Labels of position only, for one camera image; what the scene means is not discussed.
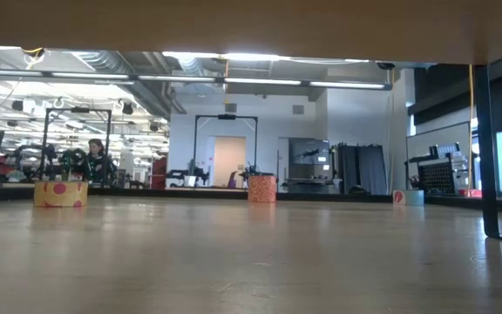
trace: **woman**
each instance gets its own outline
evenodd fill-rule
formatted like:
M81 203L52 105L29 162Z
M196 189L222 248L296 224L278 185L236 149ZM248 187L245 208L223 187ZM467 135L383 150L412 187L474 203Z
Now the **woman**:
M106 174L111 177L112 181L115 177L115 166L104 155L104 144L100 139L92 139L88 141L90 153L88 154L88 163L91 167L91 178L94 182L101 182L104 179L104 164L108 160L108 168Z

